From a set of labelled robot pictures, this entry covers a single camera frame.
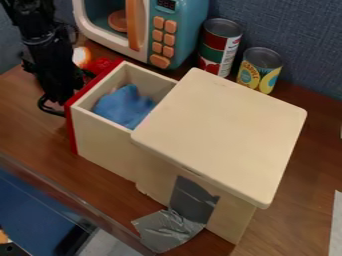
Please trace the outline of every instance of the wooden table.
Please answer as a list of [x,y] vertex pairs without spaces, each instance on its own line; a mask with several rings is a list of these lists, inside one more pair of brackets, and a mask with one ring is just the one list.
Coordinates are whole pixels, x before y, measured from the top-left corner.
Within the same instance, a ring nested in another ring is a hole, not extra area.
[[[84,44],[96,57],[121,56],[91,41]],[[176,72],[162,73],[180,79],[189,66],[187,63]],[[37,108],[41,94],[34,77],[20,66],[0,76],[0,152],[53,180],[137,234],[131,220],[162,206],[139,193],[132,182],[73,155],[65,119]],[[284,81],[278,82],[272,96],[308,111],[272,206],[257,210],[234,251],[233,245],[205,230],[165,255],[221,256],[232,251],[233,256],[328,254],[334,191],[342,187],[342,103]]]

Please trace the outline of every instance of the food can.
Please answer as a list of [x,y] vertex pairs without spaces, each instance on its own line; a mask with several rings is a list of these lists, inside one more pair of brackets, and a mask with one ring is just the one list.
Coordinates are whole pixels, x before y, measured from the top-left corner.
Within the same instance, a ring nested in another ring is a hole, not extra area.
[[244,52],[237,82],[269,94],[282,67],[283,62],[278,53],[264,47],[252,47]]
[[215,18],[204,22],[199,46],[199,68],[227,77],[242,36],[241,27],[231,20]]

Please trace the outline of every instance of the toy microwave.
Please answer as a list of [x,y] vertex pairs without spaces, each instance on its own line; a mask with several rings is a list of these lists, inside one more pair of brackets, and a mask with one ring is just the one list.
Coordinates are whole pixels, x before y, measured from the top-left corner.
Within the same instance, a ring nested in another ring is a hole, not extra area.
[[114,51],[162,69],[193,52],[209,0],[73,0],[81,32]]

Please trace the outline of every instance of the wooden lid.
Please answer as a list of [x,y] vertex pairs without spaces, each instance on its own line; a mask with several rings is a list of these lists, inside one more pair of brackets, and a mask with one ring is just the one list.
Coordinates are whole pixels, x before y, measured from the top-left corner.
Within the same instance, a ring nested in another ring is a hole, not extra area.
[[301,108],[193,68],[132,139],[267,208],[306,116]]

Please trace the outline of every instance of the red can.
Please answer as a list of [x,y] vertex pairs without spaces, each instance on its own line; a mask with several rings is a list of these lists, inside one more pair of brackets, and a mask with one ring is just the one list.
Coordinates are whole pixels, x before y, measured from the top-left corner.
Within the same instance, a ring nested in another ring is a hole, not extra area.
[[216,18],[204,22],[199,47],[199,68],[227,77],[242,37],[241,27],[234,21]]

